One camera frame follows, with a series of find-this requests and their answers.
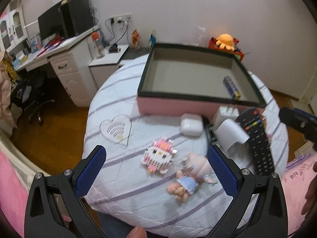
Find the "person's thumb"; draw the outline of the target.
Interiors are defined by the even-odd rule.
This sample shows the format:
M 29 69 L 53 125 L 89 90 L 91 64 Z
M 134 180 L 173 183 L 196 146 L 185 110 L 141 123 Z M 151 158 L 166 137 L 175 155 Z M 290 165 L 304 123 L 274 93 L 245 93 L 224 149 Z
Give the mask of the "person's thumb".
M 148 236 L 146 231 L 140 226 L 134 227 L 126 236 L 126 238 L 147 238 L 147 237 Z

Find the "person's right hand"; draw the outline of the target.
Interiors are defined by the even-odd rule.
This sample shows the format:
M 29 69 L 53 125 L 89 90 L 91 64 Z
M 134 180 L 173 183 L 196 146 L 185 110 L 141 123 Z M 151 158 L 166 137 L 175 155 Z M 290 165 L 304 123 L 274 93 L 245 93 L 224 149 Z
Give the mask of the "person's right hand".
M 316 186 L 317 186 L 317 175 L 312 179 L 312 181 L 309 184 L 307 193 L 305 195 L 305 205 L 303 206 L 303 209 L 301 210 L 301 215 L 305 215 L 314 205 L 314 200 L 316 197 Z

